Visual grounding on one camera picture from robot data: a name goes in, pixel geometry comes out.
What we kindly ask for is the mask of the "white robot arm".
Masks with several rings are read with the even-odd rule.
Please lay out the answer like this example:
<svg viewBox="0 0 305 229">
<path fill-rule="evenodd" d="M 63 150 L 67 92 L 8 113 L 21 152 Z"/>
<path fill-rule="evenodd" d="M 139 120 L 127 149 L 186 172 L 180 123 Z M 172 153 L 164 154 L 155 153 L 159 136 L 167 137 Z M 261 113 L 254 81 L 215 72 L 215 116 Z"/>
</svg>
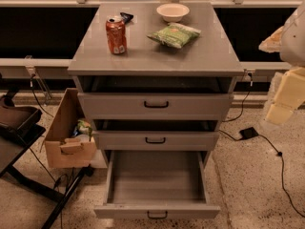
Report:
<svg viewBox="0 0 305 229">
<path fill-rule="evenodd" d="M 278 52 L 289 69 L 274 76 L 275 87 L 264 121 L 280 126 L 305 102 L 305 2 L 260 43 L 263 52 Z"/>
</svg>

